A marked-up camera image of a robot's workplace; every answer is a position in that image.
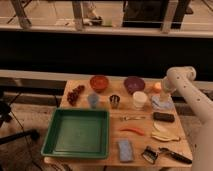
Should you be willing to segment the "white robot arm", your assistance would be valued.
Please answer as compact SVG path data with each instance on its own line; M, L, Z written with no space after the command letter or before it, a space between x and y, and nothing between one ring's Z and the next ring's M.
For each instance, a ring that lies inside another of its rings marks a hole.
M213 101L193 85L196 70L192 66L171 67L161 81L160 100L177 90L202 126L195 141L191 171L213 171Z

